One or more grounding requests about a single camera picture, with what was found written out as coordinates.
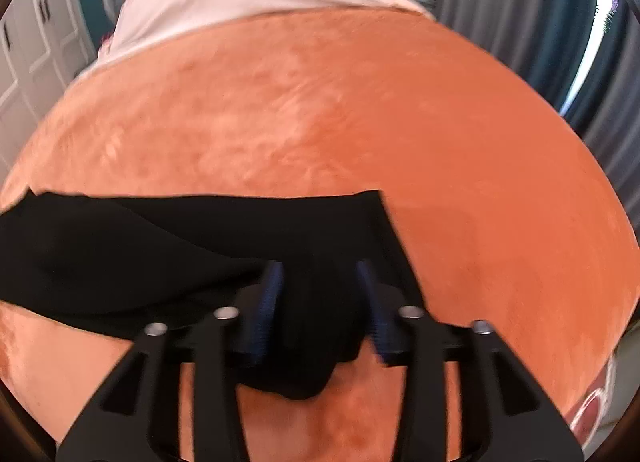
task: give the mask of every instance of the gray curtain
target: gray curtain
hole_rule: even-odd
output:
[[[509,66],[559,109],[586,49],[596,0],[435,0],[439,21]]]
[[[582,138],[640,236],[640,23],[633,15],[626,17],[617,65]]]

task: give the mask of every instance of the black cloth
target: black cloth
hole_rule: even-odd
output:
[[[133,339],[147,323],[198,322],[256,283],[269,260],[284,286],[264,363],[240,382],[317,395],[356,357],[367,305],[356,262],[422,306],[376,191],[267,199],[89,198],[28,192],[0,216],[0,299],[70,326]]]

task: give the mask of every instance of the orange blanket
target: orange blanket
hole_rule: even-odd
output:
[[[391,10],[231,22],[97,71],[41,124],[2,206],[26,186],[134,196],[381,189],[434,315],[492,321],[563,412],[604,366],[638,296],[631,226],[571,129],[485,52]],[[127,345],[16,308],[1,317],[1,376],[60,440]],[[386,461],[401,391],[402,370],[382,368],[367,344],[312,401],[241,388],[252,460]]]

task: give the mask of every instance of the white wardrobe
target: white wardrobe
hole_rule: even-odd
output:
[[[1,184],[95,48],[79,0],[13,0],[0,20],[0,41]]]

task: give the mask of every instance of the silver screw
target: silver screw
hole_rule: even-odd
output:
[[[219,320],[235,319],[238,314],[240,314],[240,311],[236,307],[220,307],[213,313],[216,319]]]
[[[489,322],[479,319],[471,324],[471,328],[476,334],[490,334],[494,331]]]
[[[406,319],[418,319],[424,315],[424,311],[420,307],[405,305],[404,307],[400,307],[398,314]]]
[[[166,333],[166,325],[164,323],[149,323],[145,327],[145,334],[148,336],[161,336]]]

